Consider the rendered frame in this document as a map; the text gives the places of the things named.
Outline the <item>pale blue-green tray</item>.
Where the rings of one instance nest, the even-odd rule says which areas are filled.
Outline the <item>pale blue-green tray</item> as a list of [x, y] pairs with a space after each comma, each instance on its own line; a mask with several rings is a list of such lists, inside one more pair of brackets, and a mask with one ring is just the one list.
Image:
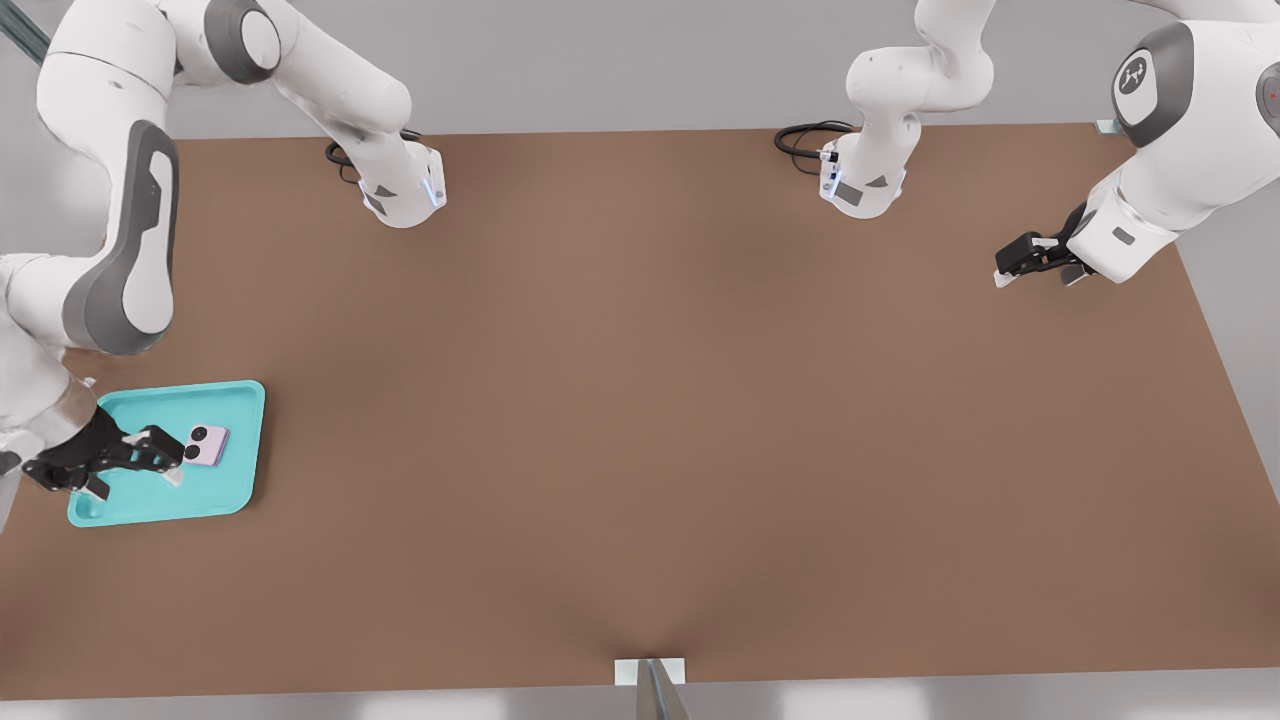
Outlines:
[[81, 528], [111, 527], [238, 512], [252, 497], [266, 392], [256, 380], [120, 389], [99, 404], [124, 430], [157, 425], [186, 443], [192, 427], [230, 432], [215, 468], [183, 466], [183, 483], [172, 487], [159, 474], [114, 469], [102, 474], [111, 492], [105, 502], [70, 496], [67, 519]]

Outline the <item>pale lilac phone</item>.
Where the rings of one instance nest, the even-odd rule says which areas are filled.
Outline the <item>pale lilac phone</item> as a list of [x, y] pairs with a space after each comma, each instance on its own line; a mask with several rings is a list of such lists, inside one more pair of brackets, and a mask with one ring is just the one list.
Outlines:
[[221, 459], [230, 432], [225, 427], [198, 424], [191, 428], [184, 447], [184, 465], [215, 468]]

